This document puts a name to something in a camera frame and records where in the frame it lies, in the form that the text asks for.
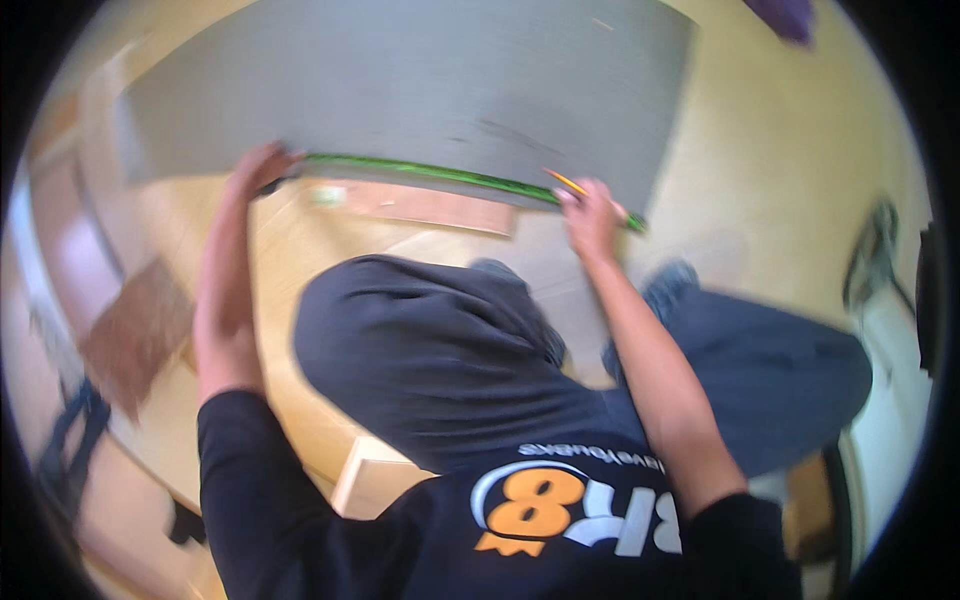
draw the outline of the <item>drywall sheet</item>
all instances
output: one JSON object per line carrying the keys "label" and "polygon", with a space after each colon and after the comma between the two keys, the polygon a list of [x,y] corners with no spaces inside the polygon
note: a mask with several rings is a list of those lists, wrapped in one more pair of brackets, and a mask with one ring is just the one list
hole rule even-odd
{"label": "drywall sheet", "polygon": [[[260,0],[200,32],[116,105],[131,182],[226,171],[282,138],[554,185],[595,176],[643,212],[691,23],[657,0]],[[337,167],[370,179],[540,201]]]}

